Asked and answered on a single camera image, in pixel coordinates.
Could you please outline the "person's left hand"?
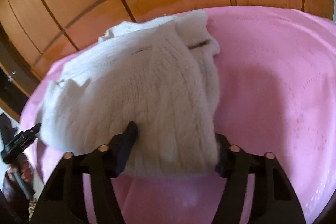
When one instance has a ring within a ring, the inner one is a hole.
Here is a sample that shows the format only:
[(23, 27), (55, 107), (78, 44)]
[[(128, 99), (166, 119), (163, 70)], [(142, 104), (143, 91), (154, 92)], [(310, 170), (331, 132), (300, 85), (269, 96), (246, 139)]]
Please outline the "person's left hand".
[(31, 169), (30, 163), (27, 160), (27, 156), (25, 154), (21, 155), (21, 163), (19, 165), (10, 164), (7, 169), (7, 175), (9, 176), (10, 180), (16, 182), (14, 174), (21, 170), (21, 179), (26, 183), (32, 183), (34, 180), (34, 172)]

